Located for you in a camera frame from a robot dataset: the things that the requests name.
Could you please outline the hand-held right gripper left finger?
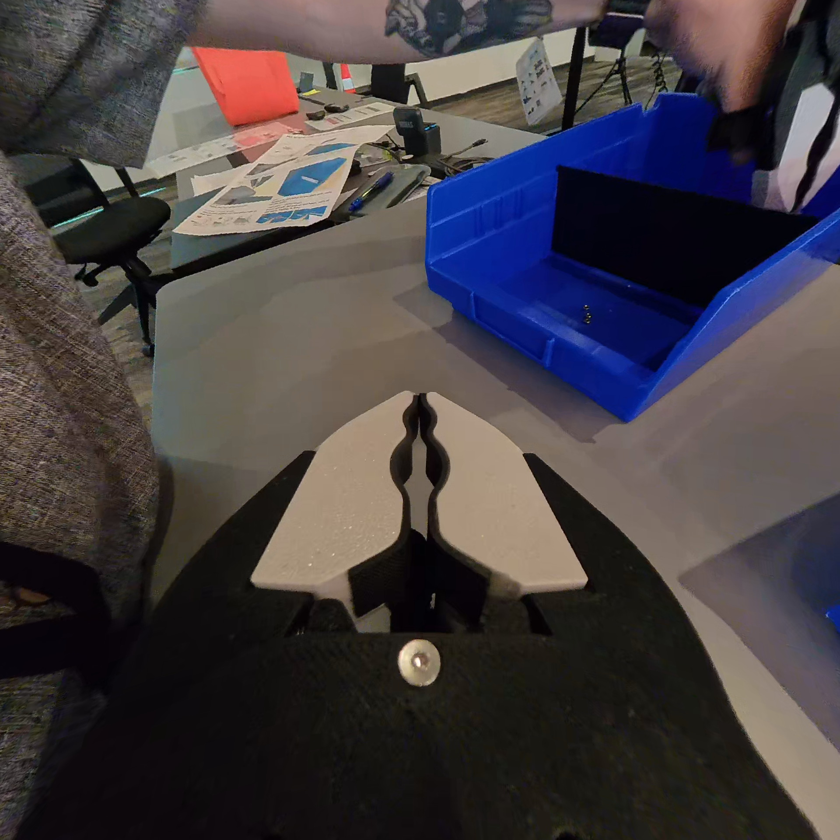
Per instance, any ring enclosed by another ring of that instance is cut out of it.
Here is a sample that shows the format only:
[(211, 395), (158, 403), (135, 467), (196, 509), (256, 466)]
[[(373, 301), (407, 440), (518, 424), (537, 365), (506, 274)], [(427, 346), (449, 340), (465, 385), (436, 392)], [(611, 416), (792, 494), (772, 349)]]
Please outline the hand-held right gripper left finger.
[(254, 587), (338, 601), (352, 617), (391, 615), (404, 603), (418, 403), (399, 392), (318, 447), (251, 574)]

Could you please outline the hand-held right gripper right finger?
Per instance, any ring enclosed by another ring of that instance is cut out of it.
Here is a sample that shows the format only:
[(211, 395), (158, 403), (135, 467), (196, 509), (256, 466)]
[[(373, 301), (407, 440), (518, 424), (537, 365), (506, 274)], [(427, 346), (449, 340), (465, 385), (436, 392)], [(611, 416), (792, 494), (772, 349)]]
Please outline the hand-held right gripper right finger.
[(583, 590), (587, 573), (509, 437), (437, 392), (420, 396), (435, 594), (460, 614)]

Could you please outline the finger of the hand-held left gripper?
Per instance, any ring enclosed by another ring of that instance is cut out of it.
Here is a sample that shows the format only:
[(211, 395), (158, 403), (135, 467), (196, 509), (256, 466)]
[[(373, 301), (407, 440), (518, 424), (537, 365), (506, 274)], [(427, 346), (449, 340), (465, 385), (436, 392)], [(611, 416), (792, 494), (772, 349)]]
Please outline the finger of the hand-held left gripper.
[(771, 148), (770, 163), (757, 164), (752, 175), (755, 207), (797, 214), (826, 178), (820, 176), (825, 153), (818, 138), (833, 144), (833, 92), (820, 82), (805, 88), (795, 105), (780, 153)]
[(832, 105), (806, 157), (802, 177), (802, 208), (821, 191), (838, 167), (838, 115), (839, 106)]

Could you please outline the blue bin with black divider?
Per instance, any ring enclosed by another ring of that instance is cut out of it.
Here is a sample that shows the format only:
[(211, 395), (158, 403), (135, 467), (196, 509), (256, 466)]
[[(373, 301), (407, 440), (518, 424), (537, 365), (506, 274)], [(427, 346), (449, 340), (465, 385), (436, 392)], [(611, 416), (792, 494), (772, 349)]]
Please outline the blue bin with black divider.
[[(557, 167), (752, 205), (753, 167), (707, 150), (698, 96), (662, 94), (434, 185), (430, 290), (543, 369), (631, 421), (838, 261), (838, 171), (793, 215), (818, 224), (700, 309), (552, 250)], [(592, 323), (584, 325), (588, 304)]]

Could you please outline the person's left forearm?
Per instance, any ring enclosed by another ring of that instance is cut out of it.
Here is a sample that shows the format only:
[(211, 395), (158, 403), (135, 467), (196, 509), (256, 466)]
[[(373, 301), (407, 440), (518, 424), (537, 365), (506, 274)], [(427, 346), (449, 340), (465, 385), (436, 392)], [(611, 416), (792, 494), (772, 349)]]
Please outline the person's left forearm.
[(600, 20), (604, 1), (214, 1), (186, 44), (333, 64), (458, 56)]

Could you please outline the person's left hand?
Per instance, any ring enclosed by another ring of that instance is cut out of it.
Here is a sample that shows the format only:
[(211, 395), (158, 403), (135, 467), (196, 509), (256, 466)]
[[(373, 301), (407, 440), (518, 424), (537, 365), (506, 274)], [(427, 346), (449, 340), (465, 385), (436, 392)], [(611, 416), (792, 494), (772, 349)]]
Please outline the person's left hand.
[(645, 24), (684, 71), (709, 81), (724, 112), (739, 112), (759, 102), (796, 7), (796, 1), (653, 1)]

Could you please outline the black bin divider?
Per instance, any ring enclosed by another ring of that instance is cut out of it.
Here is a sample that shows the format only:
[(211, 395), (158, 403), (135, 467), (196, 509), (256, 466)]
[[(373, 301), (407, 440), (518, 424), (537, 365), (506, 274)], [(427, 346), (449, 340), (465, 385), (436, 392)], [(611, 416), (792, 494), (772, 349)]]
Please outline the black bin divider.
[(700, 309), (818, 224), (565, 165), (556, 175), (555, 253)]

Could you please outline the white printed paper sign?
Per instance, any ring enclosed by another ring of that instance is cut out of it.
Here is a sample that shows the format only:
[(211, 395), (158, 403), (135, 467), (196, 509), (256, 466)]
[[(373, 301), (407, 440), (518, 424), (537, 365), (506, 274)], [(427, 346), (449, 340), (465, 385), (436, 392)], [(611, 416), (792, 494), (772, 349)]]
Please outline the white printed paper sign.
[(535, 38), (516, 62), (516, 80), (526, 124), (539, 124), (563, 103), (542, 38)]

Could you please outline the person's grey shirt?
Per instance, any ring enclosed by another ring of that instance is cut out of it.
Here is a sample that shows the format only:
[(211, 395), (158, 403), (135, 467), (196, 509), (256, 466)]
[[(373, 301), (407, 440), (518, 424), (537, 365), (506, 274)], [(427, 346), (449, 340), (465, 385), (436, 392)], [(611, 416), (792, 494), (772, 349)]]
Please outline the person's grey shirt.
[(2, 838), (106, 705), (160, 512), (137, 402), (13, 158), (140, 167), (207, 2), (2, 2)]

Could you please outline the printed paper sheet blue picture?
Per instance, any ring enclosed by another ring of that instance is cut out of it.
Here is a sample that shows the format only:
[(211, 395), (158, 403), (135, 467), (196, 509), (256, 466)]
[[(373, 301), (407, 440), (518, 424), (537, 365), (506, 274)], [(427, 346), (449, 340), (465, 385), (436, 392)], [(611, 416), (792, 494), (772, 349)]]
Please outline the printed paper sheet blue picture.
[(327, 220), (361, 146), (390, 126), (356, 125), (320, 135), (289, 134), (174, 228), (188, 237), (263, 233)]

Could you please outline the grey pouch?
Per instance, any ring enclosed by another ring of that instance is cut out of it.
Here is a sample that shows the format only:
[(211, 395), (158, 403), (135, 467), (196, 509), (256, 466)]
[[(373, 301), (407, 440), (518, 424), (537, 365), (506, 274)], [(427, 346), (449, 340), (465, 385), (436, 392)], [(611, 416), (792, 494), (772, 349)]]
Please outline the grey pouch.
[[(385, 172), (394, 172), (393, 183), (380, 195), (371, 199), (358, 213), (350, 214), (347, 206), (350, 201), (373, 183)], [(336, 207), (332, 210), (332, 217), (339, 220), (347, 220), (357, 217), (370, 216), (380, 211), (390, 209), (404, 203), (410, 196), (414, 195), (430, 176), (431, 171), (425, 164), (389, 164), (381, 167), (366, 177), (360, 186), (348, 196), (341, 198)]]

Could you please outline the black swivel office chair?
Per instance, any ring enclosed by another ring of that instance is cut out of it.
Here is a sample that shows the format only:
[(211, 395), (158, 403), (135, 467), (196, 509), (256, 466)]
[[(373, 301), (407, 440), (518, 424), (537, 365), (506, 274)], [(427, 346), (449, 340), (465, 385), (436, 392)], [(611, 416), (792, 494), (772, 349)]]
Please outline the black swivel office chair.
[(142, 352), (154, 357), (151, 309), (156, 308), (160, 289), (172, 283), (172, 272), (155, 274), (140, 257), (171, 220), (169, 205), (151, 195), (141, 195), (128, 173), (116, 173), (128, 196), (109, 199), (79, 159), (34, 155), (38, 174), (28, 177), (26, 192), (48, 229), (65, 223), (70, 228), (53, 233), (60, 254), (70, 266), (79, 266), (76, 279), (86, 287), (98, 285), (100, 274), (121, 269), (128, 285), (98, 315), (102, 326), (127, 307), (136, 309), (142, 338)]

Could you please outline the black charger box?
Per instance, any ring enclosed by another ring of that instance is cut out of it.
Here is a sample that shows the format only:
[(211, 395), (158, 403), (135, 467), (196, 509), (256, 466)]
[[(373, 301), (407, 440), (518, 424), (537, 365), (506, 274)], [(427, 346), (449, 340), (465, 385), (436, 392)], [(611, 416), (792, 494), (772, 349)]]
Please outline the black charger box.
[(426, 122), (419, 108), (396, 107), (393, 118), (408, 157), (419, 159), (441, 154), (440, 127), (436, 122)]

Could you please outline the printed paper sheet red print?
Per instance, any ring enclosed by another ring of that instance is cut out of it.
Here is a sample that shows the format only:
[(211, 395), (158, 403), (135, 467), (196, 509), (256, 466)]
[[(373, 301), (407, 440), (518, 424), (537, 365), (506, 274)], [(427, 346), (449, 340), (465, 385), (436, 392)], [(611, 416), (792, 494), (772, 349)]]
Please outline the printed paper sheet red print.
[(297, 132), (297, 129), (293, 129), (282, 121), (244, 126), (221, 138), (207, 140), (164, 154), (147, 161), (144, 166), (155, 177), (163, 178), (256, 146), (274, 143), (288, 133)]

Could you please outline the orange red folder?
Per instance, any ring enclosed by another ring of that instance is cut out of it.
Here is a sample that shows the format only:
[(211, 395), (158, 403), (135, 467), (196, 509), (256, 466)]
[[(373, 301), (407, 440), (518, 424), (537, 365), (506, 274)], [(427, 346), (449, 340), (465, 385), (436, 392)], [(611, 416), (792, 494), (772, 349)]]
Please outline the orange red folder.
[(298, 113), (298, 90), (284, 53), (192, 47), (192, 54), (231, 127)]

